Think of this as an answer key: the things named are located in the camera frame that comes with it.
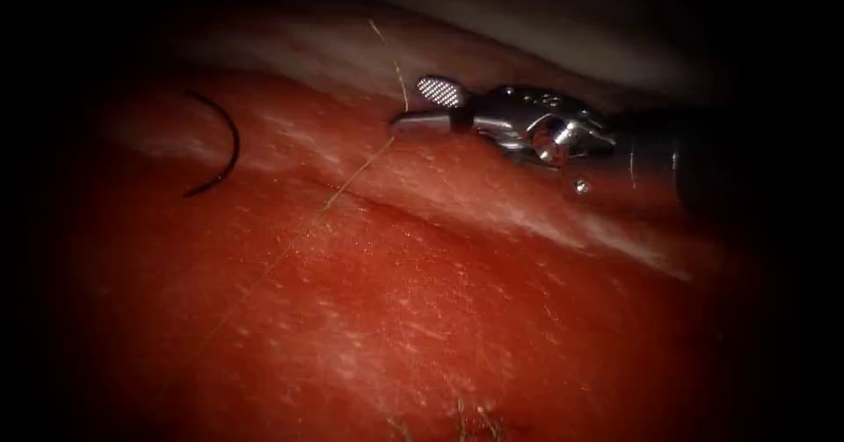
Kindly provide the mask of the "right arm needle driver jaw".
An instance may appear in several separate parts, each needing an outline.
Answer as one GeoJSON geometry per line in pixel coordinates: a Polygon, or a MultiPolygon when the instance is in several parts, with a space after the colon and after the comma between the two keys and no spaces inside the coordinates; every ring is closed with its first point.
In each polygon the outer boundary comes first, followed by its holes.
{"type": "Polygon", "coordinates": [[[421,76],[415,83],[415,90],[425,101],[441,108],[462,107],[470,97],[464,85],[447,76],[421,76]]]}
{"type": "Polygon", "coordinates": [[[450,112],[415,111],[400,112],[389,122],[390,132],[454,132],[450,112]]]}

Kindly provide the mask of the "right arm needle driver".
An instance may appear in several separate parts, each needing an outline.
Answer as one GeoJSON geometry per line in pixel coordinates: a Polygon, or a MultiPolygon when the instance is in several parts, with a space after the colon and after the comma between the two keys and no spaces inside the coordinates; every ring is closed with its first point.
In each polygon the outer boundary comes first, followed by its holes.
{"type": "Polygon", "coordinates": [[[597,110],[560,90],[501,85],[470,93],[451,111],[451,119],[486,137],[516,162],[546,168],[604,156],[616,145],[597,110]]]}

